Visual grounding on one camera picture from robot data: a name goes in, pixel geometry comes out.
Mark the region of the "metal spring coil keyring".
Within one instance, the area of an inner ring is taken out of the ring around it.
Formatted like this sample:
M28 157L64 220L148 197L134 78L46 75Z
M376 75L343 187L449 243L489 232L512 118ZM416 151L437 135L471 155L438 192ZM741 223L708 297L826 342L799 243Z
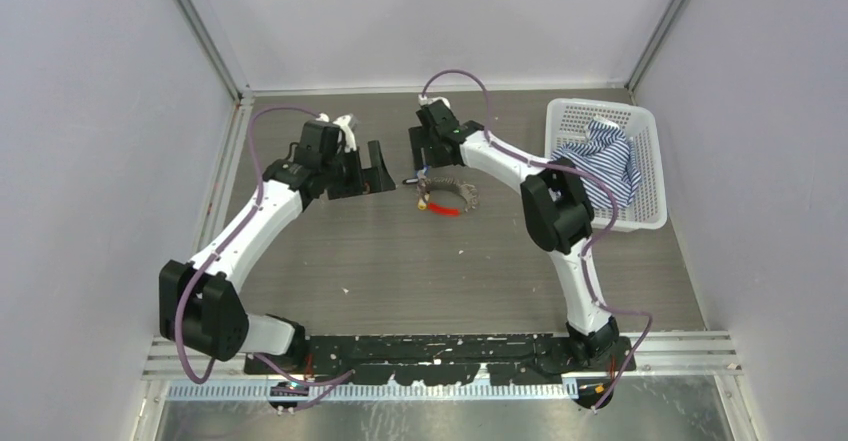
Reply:
M416 184L418 200L423 199L427 204L435 203L431 200L433 191L450 192L460 197L464 202L461 208L457 208L461 211L461 214L474 210L479 205L479 194L476 187L453 177L426 178L423 182Z

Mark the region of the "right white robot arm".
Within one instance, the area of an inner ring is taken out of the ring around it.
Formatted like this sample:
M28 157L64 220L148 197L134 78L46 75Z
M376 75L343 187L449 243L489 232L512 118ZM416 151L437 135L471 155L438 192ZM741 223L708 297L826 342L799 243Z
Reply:
M594 210L580 171L568 161L519 150L475 121L459 122L443 100L424 102L416 115L419 124L409 130L416 168L474 168L520 195L528 235L549 255L564 293L572 361L584 371L598 370L610 359L619 330L594 266Z

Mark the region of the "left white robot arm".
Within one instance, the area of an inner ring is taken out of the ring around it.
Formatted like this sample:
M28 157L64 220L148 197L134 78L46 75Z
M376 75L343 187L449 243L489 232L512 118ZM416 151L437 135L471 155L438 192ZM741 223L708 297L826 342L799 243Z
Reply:
M239 353L268 354L280 373L298 373L307 359L304 328L273 315L246 312L239 297L272 241L315 200L392 191L379 141L367 143L362 165L353 117L304 124L289 157L269 165L231 223L187 262L171 260L159 275L160 333L218 361Z

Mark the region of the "red handled key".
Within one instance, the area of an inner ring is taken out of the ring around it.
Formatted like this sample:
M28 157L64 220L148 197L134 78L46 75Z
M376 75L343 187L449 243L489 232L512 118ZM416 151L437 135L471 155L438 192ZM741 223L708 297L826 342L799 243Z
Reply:
M437 215L448 216L448 217L458 217L461 215L461 211L457 208L444 207L438 205L437 203L429 203L427 205L427 209Z

